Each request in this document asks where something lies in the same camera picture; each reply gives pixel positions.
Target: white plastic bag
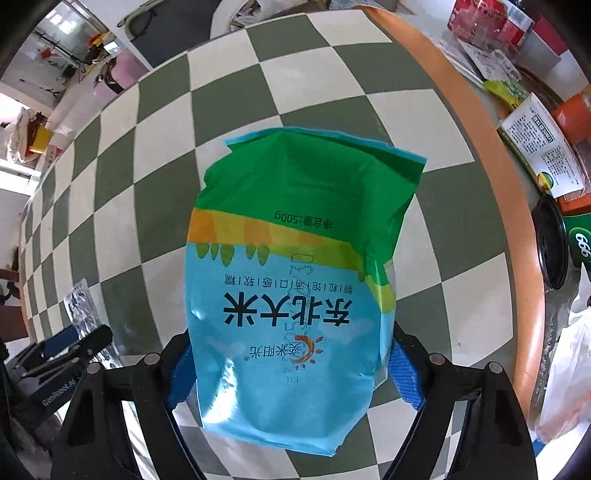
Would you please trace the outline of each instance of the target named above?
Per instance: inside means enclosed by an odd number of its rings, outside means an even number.
[[[573,300],[569,326],[561,334],[550,366],[542,412],[536,422],[538,440],[548,443],[591,420],[591,281],[581,269],[579,294]]]
[[[29,122],[35,120],[36,112],[33,109],[21,109],[18,115],[16,124],[7,126],[7,130],[11,133],[7,142],[7,157],[11,162],[26,163],[35,160],[39,155],[33,154],[25,157],[27,153],[28,132],[27,128]]]

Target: sun logo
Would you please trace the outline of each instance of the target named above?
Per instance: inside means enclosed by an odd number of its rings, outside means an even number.
[[[306,362],[315,364],[316,360],[312,358],[312,355],[323,352],[323,350],[316,349],[316,344],[320,343],[322,339],[323,337],[318,337],[316,340],[312,340],[306,335],[294,335],[294,340],[297,340],[298,342],[304,342],[306,344],[307,350],[304,355],[299,358],[294,358],[291,362],[294,364],[299,364],[299,366],[302,368],[306,368]]]

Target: rice bag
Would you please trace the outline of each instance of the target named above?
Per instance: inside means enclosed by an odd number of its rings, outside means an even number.
[[[425,159],[301,128],[226,143],[186,248],[203,427],[332,456],[386,378],[387,271]]]

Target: plastic bag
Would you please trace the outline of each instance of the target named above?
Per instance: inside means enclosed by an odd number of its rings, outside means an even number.
[[[387,269],[425,160],[300,128],[227,144],[186,249],[203,427],[334,455],[386,378]]]
[[[569,313],[550,366],[550,377],[535,433],[548,443],[591,420],[591,282],[581,269],[579,294]]]
[[[64,307],[70,321],[76,328],[78,338],[84,338],[97,327],[103,325],[85,278],[74,285],[70,293],[66,295]],[[103,348],[95,358],[110,368],[121,366],[121,359],[114,344]]]

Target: table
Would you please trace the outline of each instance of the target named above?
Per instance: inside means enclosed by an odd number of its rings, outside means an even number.
[[[394,255],[397,321],[456,364],[515,370],[527,409],[544,299],[514,166],[460,74],[422,34],[372,8],[218,38],[108,105],[26,211],[22,280],[37,337],[69,323],[62,300],[83,278],[124,360],[184,330],[184,246],[204,173],[229,152],[224,138],[282,125],[341,130],[428,158]],[[450,466],[464,407],[433,478]],[[332,458],[220,437],[198,416],[183,416],[180,428],[211,479],[378,480],[413,418],[385,382]]]

